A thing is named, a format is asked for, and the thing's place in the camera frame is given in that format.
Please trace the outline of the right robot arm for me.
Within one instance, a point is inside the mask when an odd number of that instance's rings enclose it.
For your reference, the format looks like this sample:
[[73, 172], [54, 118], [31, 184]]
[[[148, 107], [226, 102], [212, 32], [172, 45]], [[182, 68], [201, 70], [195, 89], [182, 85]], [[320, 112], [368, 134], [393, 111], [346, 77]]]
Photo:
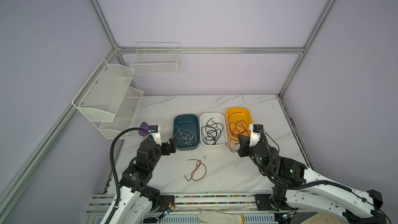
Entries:
[[382, 211], [382, 194], [360, 191], [328, 179], [305, 164], [282, 157], [267, 140], [261, 126], [250, 137], [239, 135], [240, 157], [248, 157], [272, 184], [267, 200], [256, 196], [258, 208], [298, 209], [329, 215], [344, 224], [390, 224]]

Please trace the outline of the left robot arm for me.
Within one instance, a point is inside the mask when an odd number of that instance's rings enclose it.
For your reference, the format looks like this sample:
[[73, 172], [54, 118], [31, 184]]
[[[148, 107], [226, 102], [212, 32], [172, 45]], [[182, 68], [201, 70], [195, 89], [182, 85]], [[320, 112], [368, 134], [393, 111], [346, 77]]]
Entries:
[[[159, 223], [173, 211], [173, 205], [170, 203], [159, 216], [145, 217], [150, 211], [155, 211], [160, 206], [160, 191], [148, 186], [155, 166], [162, 156], [169, 156], [176, 152], [173, 138], [166, 143], [161, 142], [160, 130], [158, 125], [151, 125], [148, 130], [129, 128], [114, 138], [110, 147], [110, 165], [115, 181], [116, 195], [102, 219], [103, 224], [154, 224]], [[117, 141], [131, 131], [142, 131], [147, 136], [141, 142], [136, 157], [131, 160], [119, 179], [115, 166], [114, 149]]]

